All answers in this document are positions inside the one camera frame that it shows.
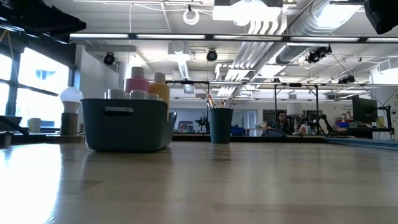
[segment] lamp base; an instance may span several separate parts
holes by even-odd
[[[60,134],[62,136],[75,136],[77,129],[77,114],[62,113]]]

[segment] pencil cup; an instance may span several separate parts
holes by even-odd
[[[233,111],[227,108],[209,109],[211,143],[229,143]]]

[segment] bottle cap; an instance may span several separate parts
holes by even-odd
[[[133,78],[144,78],[144,69],[142,67],[132,67],[131,77]]]
[[[166,75],[162,72],[157,72],[154,75],[154,83],[166,84]]]

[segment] white wall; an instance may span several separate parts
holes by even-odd
[[[118,88],[119,74],[108,68],[100,58],[87,53],[82,45],[76,47],[76,65],[80,71],[79,89],[84,98],[104,98],[108,89]],[[83,123],[83,110],[78,111],[78,127]]]

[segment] security camera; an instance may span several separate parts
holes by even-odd
[[[206,57],[208,62],[215,62],[217,60],[217,53],[215,49],[210,49]]]
[[[114,52],[108,52],[106,53],[106,56],[104,58],[104,63],[106,65],[116,65],[119,62],[119,60],[114,57]]]

